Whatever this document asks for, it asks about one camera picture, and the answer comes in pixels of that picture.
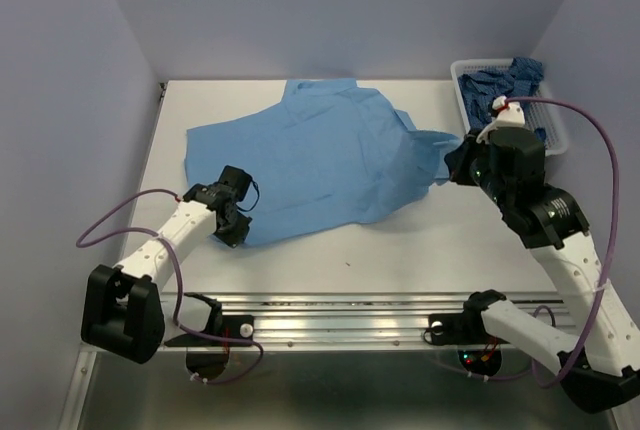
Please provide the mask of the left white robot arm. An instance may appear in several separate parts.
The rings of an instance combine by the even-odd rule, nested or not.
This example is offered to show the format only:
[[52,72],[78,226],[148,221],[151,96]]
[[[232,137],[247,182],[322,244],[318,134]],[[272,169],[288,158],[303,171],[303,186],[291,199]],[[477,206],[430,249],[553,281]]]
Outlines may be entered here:
[[230,248],[243,244],[251,218],[239,207],[253,177],[225,166],[212,184],[196,184],[184,195],[162,189],[176,207],[158,230],[129,227],[94,240],[92,225],[76,241],[88,248],[120,234],[139,233],[147,240],[113,266],[99,265],[89,275],[81,323],[83,342],[136,363],[151,359],[165,334],[161,293],[176,277],[182,287],[180,264],[206,238],[212,236]]

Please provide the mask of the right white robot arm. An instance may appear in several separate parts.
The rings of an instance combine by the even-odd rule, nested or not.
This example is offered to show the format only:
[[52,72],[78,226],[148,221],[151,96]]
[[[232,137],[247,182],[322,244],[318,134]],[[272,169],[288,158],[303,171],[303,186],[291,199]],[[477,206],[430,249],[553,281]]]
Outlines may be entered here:
[[639,395],[639,327],[605,274],[574,197],[545,180],[545,150],[525,128],[468,133],[444,161],[452,182],[480,188],[553,283],[585,337],[519,309],[496,290],[474,292],[441,318],[435,345],[509,343],[559,379],[571,401],[599,413]]

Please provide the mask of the light blue long sleeve shirt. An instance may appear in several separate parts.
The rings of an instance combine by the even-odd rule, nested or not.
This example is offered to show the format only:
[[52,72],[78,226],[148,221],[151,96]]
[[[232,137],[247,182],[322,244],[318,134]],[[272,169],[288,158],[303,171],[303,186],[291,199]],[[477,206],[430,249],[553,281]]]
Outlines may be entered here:
[[353,79],[290,80],[271,107],[189,129],[184,166],[190,185],[226,165],[257,181],[246,238],[257,247],[383,220],[448,179],[444,157],[459,143]]

